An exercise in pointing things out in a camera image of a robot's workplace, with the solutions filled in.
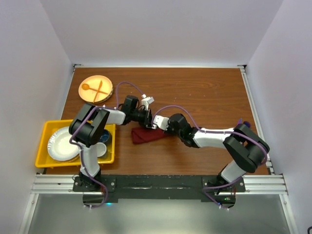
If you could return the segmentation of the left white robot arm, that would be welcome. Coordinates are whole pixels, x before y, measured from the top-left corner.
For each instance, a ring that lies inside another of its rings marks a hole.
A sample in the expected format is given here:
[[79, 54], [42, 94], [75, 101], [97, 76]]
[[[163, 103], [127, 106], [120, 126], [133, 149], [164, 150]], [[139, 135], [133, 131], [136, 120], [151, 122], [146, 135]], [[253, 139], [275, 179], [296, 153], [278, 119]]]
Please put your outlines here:
[[98, 163], [97, 144], [103, 135], [106, 124], [127, 125], [135, 121], [141, 126], [152, 126], [152, 112], [149, 105], [154, 102], [153, 97], [142, 95], [141, 105], [135, 96], [128, 95], [121, 104], [121, 109], [107, 108], [84, 104], [69, 126], [70, 144], [79, 149], [81, 161], [78, 175], [78, 186], [88, 191], [103, 191], [101, 171]]

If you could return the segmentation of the purple iridescent utensil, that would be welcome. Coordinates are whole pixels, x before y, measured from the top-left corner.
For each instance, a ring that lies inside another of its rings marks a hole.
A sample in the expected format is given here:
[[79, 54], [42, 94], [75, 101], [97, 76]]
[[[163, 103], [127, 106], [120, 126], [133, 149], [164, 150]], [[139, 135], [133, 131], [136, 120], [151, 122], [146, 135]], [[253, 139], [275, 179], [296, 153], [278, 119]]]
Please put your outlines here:
[[248, 122], [248, 121], [246, 121], [246, 120], [243, 120], [243, 118], [240, 118], [237, 124], [238, 124], [238, 125], [239, 125], [239, 124], [244, 124], [244, 125], [246, 125], [248, 128], [251, 127], [250, 122]]

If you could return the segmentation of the dark red cloth napkin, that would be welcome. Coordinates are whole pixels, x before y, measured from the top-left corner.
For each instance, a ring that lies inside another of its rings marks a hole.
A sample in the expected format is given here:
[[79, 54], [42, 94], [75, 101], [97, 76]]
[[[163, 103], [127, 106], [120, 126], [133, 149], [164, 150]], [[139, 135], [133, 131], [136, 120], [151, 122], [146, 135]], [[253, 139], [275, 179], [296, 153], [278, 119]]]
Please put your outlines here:
[[162, 129], [147, 129], [136, 127], [131, 130], [131, 139], [133, 144], [143, 144], [156, 141], [171, 136]]

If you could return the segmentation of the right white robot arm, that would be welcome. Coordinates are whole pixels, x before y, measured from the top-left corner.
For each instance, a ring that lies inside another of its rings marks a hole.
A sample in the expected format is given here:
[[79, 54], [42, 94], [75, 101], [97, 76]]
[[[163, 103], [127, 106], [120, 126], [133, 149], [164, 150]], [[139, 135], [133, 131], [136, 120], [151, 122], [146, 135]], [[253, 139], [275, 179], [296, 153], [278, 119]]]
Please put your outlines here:
[[233, 160], [216, 176], [215, 182], [205, 187], [208, 191], [229, 191], [245, 173], [254, 173], [268, 159], [270, 147], [246, 123], [230, 129], [206, 129], [192, 127], [183, 114], [174, 114], [163, 120], [158, 117], [154, 124], [165, 132], [178, 136], [188, 147], [213, 147], [228, 151]]

